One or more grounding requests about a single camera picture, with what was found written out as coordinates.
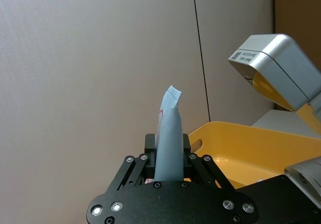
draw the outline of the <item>light blue pouch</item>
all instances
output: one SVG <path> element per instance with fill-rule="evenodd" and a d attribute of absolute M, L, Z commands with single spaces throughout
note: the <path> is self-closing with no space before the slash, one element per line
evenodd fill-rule
<path fill-rule="evenodd" d="M 183 130 L 177 106 L 181 94 L 182 92 L 170 86 L 160 106 L 155 136 L 154 179 L 158 181 L 183 180 L 184 178 Z"/>

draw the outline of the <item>gray wall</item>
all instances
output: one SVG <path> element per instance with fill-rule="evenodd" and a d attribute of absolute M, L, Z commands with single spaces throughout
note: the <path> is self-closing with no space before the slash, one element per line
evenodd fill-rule
<path fill-rule="evenodd" d="M 273 33 L 273 0 L 196 0 L 196 7 L 211 120 L 250 125 L 273 103 L 226 59 L 250 35 Z"/>
<path fill-rule="evenodd" d="M 209 4 L 199 5 L 200 16 L 222 7 Z M 155 132 L 170 84 L 183 91 L 185 132 L 208 121 L 193 0 L 0 0 L 0 7 L 2 223 L 86 223 L 90 200 L 106 190 L 123 157 L 143 151 L 144 134 Z M 262 15 L 256 24 L 268 30 L 270 11 Z M 208 79 L 238 77 L 226 58 L 251 33 L 252 20 L 222 46 L 209 41 L 209 51 L 224 57 L 206 58 Z M 202 28 L 202 38 L 233 28 L 224 22 Z M 233 91 L 222 96 L 223 79 L 212 81 L 211 111 L 239 100 Z M 242 114 L 233 106 L 224 118 L 253 122 L 268 104 L 238 81 L 245 103 L 265 106 Z"/>

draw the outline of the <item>yellow plastic bin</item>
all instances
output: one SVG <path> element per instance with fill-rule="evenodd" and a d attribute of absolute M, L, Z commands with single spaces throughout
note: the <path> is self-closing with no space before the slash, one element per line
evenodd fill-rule
<path fill-rule="evenodd" d="M 211 155 L 235 188 L 321 155 L 319 139 L 224 122 L 209 122 L 189 138 L 192 151 Z"/>

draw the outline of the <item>white surface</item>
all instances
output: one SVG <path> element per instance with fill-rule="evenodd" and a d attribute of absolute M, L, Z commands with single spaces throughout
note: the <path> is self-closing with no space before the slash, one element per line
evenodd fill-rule
<path fill-rule="evenodd" d="M 86 223 L 171 84 L 184 131 L 208 121 L 193 0 L 0 7 L 1 223 Z"/>
<path fill-rule="evenodd" d="M 250 125 L 273 107 L 227 60 L 250 35 L 273 32 L 273 1 L 196 0 L 212 121 Z"/>
<path fill-rule="evenodd" d="M 321 139 L 321 136 L 311 130 L 294 112 L 270 110 L 252 126 Z"/>

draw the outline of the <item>label on robot arm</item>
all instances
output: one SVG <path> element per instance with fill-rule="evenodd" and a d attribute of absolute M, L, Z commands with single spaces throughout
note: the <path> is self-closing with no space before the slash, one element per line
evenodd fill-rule
<path fill-rule="evenodd" d="M 237 49 L 229 60 L 249 64 L 259 55 L 259 52 Z"/>

